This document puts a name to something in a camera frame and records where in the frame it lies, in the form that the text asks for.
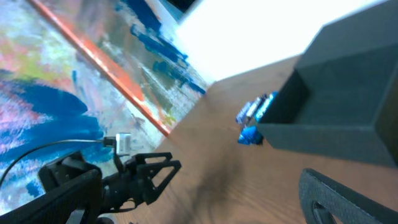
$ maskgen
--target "cable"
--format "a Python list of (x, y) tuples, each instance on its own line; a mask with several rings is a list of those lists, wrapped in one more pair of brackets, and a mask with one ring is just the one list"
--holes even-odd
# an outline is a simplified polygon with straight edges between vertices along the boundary
[(39, 150), (39, 149), (42, 149), (42, 148), (44, 148), (44, 147), (53, 146), (53, 145), (55, 145), (55, 144), (68, 143), (68, 142), (87, 142), (87, 143), (97, 142), (97, 143), (102, 143), (103, 140), (67, 139), (67, 140), (61, 140), (61, 141), (51, 142), (51, 143), (48, 143), (48, 144), (44, 144), (44, 145), (38, 146), (38, 147), (36, 147), (36, 148), (34, 148), (34, 149), (31, 149), (31, 150), (29, 150), (29, 151), (23, 153), (23, 155), (19, 156), (16, 160), (14, 160), (14, 162), (12, 162), (12, 163), (7, 167), (6, 171), (4, 171), (4, 173), (3, 173), (2, 176), (1, 176), (1, 179), (0, 179), (0, 188), (1, 188), (1, 184), (4, 182), (4, 179), (6, 178), (6, 175), (8, 174), (8, 172), (9, 172), (9, 171), (11, 170), (11, 168), (12, 168), (15, 164), (17, 164), (17, 162), (20, 161), (23, 157), (25, 157), (26, 155), (28, 155), (28, 154), (30, 154), (30, 153), (32, 153), (32, 152), (34, 152), (34, 151), (37, 151), (37, 150)]

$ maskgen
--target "orange stripe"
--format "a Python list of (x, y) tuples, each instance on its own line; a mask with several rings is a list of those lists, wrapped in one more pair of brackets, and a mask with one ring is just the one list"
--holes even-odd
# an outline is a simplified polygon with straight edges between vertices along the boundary
[(51, 12), (38, 0), (28, 0), (38, 12), (53, 24), (62, 35), (71, 43), (86, 59), (91, 62), (108, 80), (164, 135), (168, 136), (170, 130), (157, 120), (149, 108), (144, 105), (144, 94), (137, 83), (133, 83), (129, 75), (100, 48), (98, 48), (84, 34), (74, 29), (72, 23), (61, 19)]

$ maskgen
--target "painted wall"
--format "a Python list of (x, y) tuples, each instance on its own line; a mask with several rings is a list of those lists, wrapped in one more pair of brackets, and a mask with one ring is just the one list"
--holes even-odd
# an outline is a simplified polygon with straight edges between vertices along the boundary
[(301, 54), (322, 25), (382, 0), (203, 0), (177, 30), (188, 61), (221, 80)]

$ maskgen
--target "black box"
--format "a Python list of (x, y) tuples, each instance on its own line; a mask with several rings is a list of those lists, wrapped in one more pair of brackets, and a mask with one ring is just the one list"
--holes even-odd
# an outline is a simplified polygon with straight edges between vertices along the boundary
[(398, 165), (398, 1), (325, 26), (257, 125), (271, 146)]

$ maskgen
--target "wooden tabletop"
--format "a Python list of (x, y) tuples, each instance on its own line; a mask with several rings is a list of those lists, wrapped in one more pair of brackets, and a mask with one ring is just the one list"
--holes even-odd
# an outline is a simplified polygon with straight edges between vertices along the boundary
[(398, 169), (237, 143), (245, 102), (278, 90), (298, 57), (215, 83), (158, 148), (182, 168), (153, 204), (118, 223), (305, 223), (299, 177), (315, 169), (398, 210)]

